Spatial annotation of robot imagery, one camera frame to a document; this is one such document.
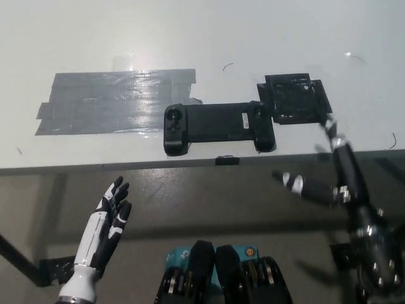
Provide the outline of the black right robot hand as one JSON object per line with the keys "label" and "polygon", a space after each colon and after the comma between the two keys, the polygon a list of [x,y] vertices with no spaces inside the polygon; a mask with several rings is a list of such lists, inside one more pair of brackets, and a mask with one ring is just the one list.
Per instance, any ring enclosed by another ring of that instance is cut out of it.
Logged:
{"label": "black right robot hand", "polygon": [[290,192],[319,205],[343,206],[347,212],[349,246],[359,276],[366,288],[388,294],[404,282],[404,262],[399,237],[371,204],[364,175],[350,142],[337,130],[337,121],[327,114],[320,123],[328,138],[337,184],[329,185],[300,174],[274,170],[273,178]]}

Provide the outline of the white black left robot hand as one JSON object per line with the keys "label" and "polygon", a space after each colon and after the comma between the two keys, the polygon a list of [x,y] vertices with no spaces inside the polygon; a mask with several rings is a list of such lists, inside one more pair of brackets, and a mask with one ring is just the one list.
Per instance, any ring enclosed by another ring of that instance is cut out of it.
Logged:
{"label": "white black left robot hand", "polygon": [[126,200],[129,183],[119,176],[103,194],[90,215],[75,257],[84,265],[104,274],[130,216],[132,204]]}

